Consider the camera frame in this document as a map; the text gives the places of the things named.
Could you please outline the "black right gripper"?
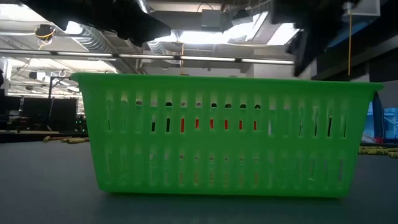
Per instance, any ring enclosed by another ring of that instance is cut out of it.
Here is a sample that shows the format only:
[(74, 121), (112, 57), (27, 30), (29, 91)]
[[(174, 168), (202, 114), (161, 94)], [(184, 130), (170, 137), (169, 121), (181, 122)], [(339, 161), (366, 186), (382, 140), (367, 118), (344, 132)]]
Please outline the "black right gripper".
[(292, 75), (299, 77), (322, 53), (342, 26), (343, 14), (358, 0), (273, 0), (271, 24), (293, 23), (298, 31), (285, 52), (294, 58)]

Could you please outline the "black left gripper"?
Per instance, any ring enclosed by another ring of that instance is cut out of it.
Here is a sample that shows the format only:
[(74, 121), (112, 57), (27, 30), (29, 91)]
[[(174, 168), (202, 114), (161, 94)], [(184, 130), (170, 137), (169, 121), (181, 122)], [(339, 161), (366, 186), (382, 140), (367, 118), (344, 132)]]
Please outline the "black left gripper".
[(134, 7), (129, 1), (22, 0), (21, 3), (63, 30), (69, 22), (76, 22), (113, 32), (137, 47), (171, 34), (167, 24), (144, 12), (127, 15), (126, 9)]

